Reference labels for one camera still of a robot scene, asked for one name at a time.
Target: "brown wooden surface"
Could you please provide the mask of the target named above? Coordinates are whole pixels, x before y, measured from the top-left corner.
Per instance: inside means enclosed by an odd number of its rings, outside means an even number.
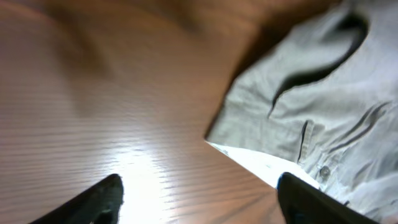
[[[325,5],[1,0],[0,223],[112,173],[120,224],[283,223],[274,190],[203,138],[232,77]]]

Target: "garment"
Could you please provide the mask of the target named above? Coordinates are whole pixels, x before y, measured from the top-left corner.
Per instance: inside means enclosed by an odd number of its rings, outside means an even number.
[[[297,163],[377,222],[397,213],[397,11],[345,2],[295,27],[235,80],[206,140]]]

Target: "shirt button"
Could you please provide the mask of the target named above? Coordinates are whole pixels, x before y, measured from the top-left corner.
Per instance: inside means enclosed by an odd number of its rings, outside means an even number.
[[[322,169],[319,171],[319,173],[321,174],[322,178],[327,178],[330,175],[330,169],[327,166],[322,167]]]

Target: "black object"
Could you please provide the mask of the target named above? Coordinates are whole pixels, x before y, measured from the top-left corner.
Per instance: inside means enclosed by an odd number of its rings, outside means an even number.
[[[117,224],[122,203],[122,180],[112,174],[31,224]]]
[[[377,224],[288,172],[277,190],[286,224]]]

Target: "table top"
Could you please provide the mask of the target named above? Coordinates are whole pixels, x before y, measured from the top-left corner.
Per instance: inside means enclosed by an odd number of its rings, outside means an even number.
[[[120,224],[283,223],[275,190],[204,141],[234,74],[316,11],[267,25],[279,5],[0,1],[0,223],[112,173]]]

